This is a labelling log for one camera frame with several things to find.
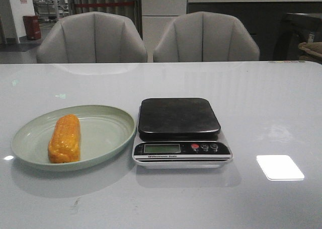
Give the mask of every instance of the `white table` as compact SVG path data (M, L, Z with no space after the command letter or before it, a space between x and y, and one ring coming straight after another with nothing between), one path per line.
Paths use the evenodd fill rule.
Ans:
M0 227L322 228L322 66L311 62L0 65ZM44 113L151 97L207 99L233 151L219 169L147 170L131 149L84 170L22 165L11 140ZM271 181L258 155L305 175Z

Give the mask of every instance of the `cabinet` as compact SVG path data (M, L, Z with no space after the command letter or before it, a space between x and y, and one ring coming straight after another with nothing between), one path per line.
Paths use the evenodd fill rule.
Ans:
M187 12L187 0L141 0L142 36L148 62L153 61L156 47L167 23Z

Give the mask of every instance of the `light green plate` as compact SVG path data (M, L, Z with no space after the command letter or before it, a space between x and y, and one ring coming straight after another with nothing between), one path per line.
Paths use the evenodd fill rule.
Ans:
M80 161L51 164L48 143L56 121L75 114L80 121ZM68 107L44 114L23 126L12 141L14 154L28 165L47 171L72 171L88 168L110 159L133 142L136 127L123 110L109 106Z

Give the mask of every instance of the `corn on the cob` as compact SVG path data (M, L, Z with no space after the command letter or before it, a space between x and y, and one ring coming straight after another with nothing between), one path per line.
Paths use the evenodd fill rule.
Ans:
M79 161L81 156L80 139L79 119L73 114L59 118L48 144L50 162L59 164Z

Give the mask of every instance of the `scale platform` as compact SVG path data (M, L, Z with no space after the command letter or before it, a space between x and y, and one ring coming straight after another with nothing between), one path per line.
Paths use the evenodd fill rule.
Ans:
M202 98L149 98L142 101L139 136L143 141L216 140L219 122Z

